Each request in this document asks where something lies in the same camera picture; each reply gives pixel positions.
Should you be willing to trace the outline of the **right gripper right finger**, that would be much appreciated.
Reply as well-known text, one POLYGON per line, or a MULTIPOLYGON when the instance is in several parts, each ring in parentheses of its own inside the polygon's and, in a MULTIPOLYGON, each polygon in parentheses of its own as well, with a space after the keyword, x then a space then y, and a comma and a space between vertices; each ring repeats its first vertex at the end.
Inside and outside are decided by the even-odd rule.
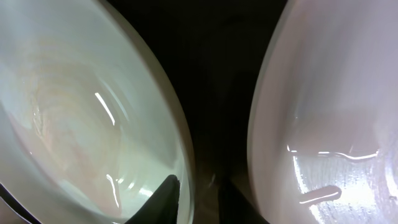
POLYGON ((230 180, 220 185, 218 204, 220 224, 269 224, 230 180))

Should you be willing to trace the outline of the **white plate with red sauce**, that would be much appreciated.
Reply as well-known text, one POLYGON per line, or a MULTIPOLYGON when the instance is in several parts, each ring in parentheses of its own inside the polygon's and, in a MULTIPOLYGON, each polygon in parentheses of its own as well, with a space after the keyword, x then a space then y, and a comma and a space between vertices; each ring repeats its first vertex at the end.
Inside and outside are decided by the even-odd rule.
POLYGON ((270 223, 397 222, 397 0, 287 2, 247 159, 270 223))

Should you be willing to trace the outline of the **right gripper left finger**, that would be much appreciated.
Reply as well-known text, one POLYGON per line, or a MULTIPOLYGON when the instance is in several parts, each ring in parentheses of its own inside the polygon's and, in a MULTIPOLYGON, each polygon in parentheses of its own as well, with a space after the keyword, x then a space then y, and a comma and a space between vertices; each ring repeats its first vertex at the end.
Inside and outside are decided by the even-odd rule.
POLYGON ((170 174, 125 224, 176 224, 179 196, 180 182, 170 174))

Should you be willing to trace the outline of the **cream plate with red stain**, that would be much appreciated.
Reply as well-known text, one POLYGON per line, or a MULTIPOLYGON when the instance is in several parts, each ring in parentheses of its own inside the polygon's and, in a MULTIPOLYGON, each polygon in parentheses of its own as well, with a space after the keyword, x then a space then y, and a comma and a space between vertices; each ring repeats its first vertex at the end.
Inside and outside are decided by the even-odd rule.
POLYGON ((151 49, 106 1, 1 1, 1 186, 31 223, 125 223, 170 175, 194 213, 193 147, 151 49))

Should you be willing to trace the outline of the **large brown serving tray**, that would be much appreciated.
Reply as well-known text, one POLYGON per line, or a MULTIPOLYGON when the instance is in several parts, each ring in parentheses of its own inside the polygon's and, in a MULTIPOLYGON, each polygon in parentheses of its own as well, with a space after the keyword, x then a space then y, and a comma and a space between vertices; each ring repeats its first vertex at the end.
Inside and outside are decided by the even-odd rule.
MULTIPOLYGON (((194 219, 211 172, 243 168, 254 85, 285 2, 106 2, 143 38, 178 97, 193 147, 194 219)), ((1 222, 31 223, 2 186, 1 222)))

